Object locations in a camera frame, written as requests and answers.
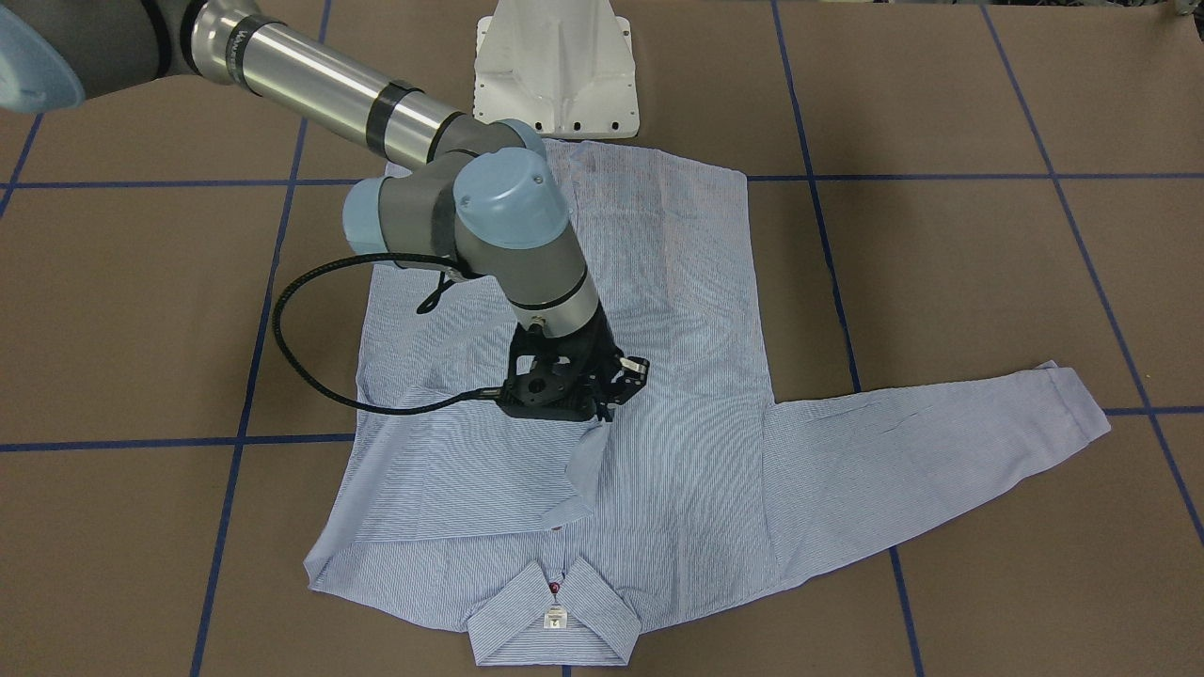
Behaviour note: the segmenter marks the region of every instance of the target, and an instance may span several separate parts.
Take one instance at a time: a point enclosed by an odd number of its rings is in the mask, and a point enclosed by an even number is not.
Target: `shirt label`
[[[565,628],[568,628],[568,612],[560,605],[551,606],[543,614],[543,629],[563,630]]]

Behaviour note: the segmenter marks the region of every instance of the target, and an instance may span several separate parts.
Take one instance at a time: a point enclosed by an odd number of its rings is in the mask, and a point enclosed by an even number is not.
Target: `shirt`
[[[483,401],[360,412],[306,559],[314,590],[467,631],[479,665],[625,665],[641,632],[878,553],[1109,430],[1052,363],[774,404],[744,176],[643,148],[548,151],[615,340],[651,360],[647,387],[612,424],[512,419]],[[501,290],[456,284],[415,316],[436,277],[376,267],[361,400],[501,383],[514,328]],[[545,628],[554,606],[567,622]]]

